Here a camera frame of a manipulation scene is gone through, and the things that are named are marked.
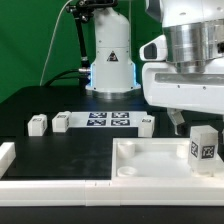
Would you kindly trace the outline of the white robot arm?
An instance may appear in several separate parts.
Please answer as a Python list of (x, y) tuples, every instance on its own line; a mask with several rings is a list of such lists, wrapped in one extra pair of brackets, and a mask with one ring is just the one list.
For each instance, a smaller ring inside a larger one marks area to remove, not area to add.
[[(184, 123), (183, 110), (224, 117), (224, 0), (145, 0), (146, 13), (162, 34), (141, 46), (144, 97), (164, 107), (172, 123)], [(116, 38), (118, 16), (95, 12), (96, 59), (86, 90), (112, 98), (138, 87), (127, 39)]]

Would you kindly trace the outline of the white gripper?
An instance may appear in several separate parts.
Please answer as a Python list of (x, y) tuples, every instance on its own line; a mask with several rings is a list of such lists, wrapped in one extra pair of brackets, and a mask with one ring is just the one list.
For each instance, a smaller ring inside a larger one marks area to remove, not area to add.
[[(142, 69), (142, 83), (149, 105), (168, 108), (176, 135), (184, 134), (185, 120), (181, 110), (224, 115), (222, 64), (209, 63), (203, 74), (179, 74), (171, 64), (146, 63)], [(220, 142), (224, 144), (224, 129), (220, 136)]]

